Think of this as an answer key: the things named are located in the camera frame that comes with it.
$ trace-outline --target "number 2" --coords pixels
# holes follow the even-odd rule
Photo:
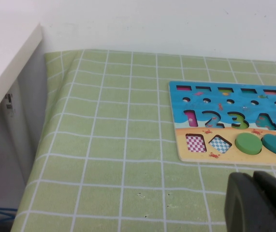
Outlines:
[[[224,124],[218,123],[220,121],[220,115],[219,113],[215,111],[203,111],[203,114],[210,115],[211,119],[207,121],[205,124],[205,127],[210,127],[210,128],[225,128]]]

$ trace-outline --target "sand illustration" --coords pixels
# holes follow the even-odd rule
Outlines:
[[[276,135],[275,130],[253,129],[247,128],[241,130],[242,132],[253,133],[260,139],[265,134]],[[269,151],[262,146],[262,150],[257,155],[248,155],[241,152],[234,144],[235,138],[240,133],[239,129],[226,127],[221,128],[183,128],[175,129],[176,142],[178,147],[179,158],[182,161],[195,161],[195,162],[217,162],[217,163],[238,163],[238,164],[258,164],[258,165],[276,165],[276,154]],[[187,134],[200,134],[204,138],[206,152],[190,152],[187,147],[186,135]],[[222,154],[213,148],[209,142],[219,135],[232,144],[230,149]]]

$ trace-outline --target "pink number piece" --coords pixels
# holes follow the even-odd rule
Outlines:
[[[188,111],[184,111],[184,113],[186,114],[186,116],[188,118],[189,126],[197,127],[198,123],[197,123],[197,118],[196,118],[195,112],[188,110]]]

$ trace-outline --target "rectangular slot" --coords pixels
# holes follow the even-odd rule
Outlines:
[[[186,143],[190,152],[206,152],[204,137],[201,134],[186,134]]]
[[[242,93],[257,93],[257,91],[253,88],[242,88]]]
[[[276,90],[264,89],[263,91],[265,94],[268,94],[268,95],[276,95]]]
[[[196,86],[196,89],[199,90],[200,92],[211,92],[210,87],[205,87],[205,86]]]
[[[191,91],[190,86],[176,86],[177,90],[182,90],[182,91]]]
[[[222,93],[233,93],[233,88],[218,87],[218,90]]]

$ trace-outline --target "white wall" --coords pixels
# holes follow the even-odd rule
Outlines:
[[[33,12],[32,0],[0,0],[0,11]]]
[[[276,0],[33,0],[45,50],[276,60]]]

